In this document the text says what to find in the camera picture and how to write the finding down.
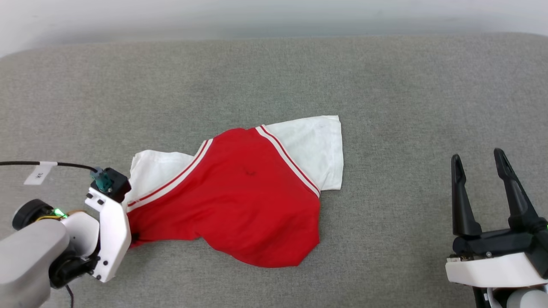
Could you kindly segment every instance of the black cable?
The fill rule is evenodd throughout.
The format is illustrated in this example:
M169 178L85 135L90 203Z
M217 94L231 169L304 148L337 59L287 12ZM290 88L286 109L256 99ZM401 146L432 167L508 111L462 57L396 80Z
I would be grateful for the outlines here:
M37 165L40 165L40 162L31 162L31 161L0 162L0 166L15 166L15 165L37 166ZM97 169L95 169L93 167L86 166L86 165L80 165L80 164L57 162L57 166L75 167L75 168L87 169L87 170L90 170L90 171L93 171L93 172L97 172Z
M67 288L68 294L70 295L70 308L74 308L74 293L72 292L68 284L65 286L65 288Z

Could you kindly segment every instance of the black wheel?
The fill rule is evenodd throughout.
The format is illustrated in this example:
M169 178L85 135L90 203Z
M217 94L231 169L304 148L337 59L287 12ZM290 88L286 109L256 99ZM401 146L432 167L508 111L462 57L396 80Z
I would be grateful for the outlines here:
M48 215L53 207L40 199L34 199L25 203L13 216L12 227L21 230L35 222L40 216Z

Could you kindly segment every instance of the dark stain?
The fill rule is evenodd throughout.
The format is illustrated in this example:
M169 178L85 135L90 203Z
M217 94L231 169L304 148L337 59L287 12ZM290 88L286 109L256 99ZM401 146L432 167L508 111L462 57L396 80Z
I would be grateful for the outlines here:
M243 170L245 171L245 173L249 176L255 176L255 174L257 174L256 171L249 171L246 167L243 167Z

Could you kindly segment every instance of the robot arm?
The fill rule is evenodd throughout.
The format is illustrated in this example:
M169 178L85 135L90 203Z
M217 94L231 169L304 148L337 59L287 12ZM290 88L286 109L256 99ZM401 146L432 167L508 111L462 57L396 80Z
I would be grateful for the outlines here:
M548 307L548 229L501 149L494 151L510 208L509 229L483 232L466 194L466 175L452 158L453 242L447 278L472 286L478 308Z
M108 188L94 181L85 200L99 212L99 221L85 212L66 215L38 199L16 212L18 231L0 241L2 307L40 307L50 287L64 287L85 273L101 282L114 277L131 242L120 204L130 186L113 169L101 176L110 181Z

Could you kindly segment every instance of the gray fabric surface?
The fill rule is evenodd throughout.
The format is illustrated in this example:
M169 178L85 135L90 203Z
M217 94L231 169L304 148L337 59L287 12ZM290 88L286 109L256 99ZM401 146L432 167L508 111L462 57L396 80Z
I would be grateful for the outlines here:
M110 166L144 149L195 153L234 127L339 115L341 191L321 196L321 243L262 269L203 240L130 250L115 279L71 283L76 307L473 307L447 281L450 158L476 219L507 227L493 148L548 215L548 39L522 34L74 45L0 60L0 160ZM89 179L0 169L0 236L39 197L82 208ZM54 290L45 307L68 307Z

